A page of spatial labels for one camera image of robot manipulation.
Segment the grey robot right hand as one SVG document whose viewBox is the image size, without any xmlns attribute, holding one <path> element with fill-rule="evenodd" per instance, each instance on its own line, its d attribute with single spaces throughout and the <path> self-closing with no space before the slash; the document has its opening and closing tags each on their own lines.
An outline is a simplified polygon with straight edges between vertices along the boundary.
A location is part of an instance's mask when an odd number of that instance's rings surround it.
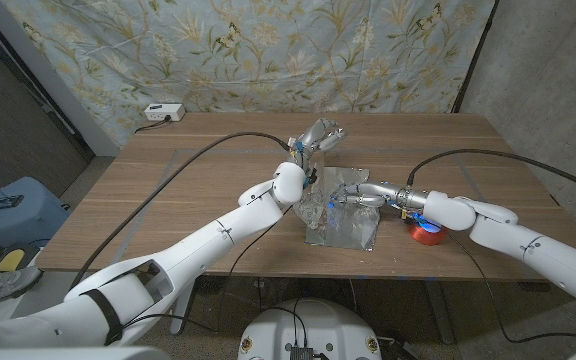
<svg viewBox="0 0 576 360">
<path fill-rule="evenodd" d="M 384 205 L 399 208 L 407 200 L 412 189 L 390 183 L 342 184 L 330 195 L 334 204 L 356 204 L 378 208 Z"/>
</svg>

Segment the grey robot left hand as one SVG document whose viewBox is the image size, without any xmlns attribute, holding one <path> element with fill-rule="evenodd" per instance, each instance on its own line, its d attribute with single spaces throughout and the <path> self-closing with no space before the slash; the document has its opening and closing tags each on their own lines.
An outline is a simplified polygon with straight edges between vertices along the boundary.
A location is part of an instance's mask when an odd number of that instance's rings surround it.
<svg viewBox="0 0 576 360">
<path fill-rule="evenodd" d="M 289 140 L 288 160 L 307 172 L 310 160 L 316 152 L 332 150 L 346 136 L 345 130 L 336 121 L 319 118 L 303 134 Z"/>
</svg>

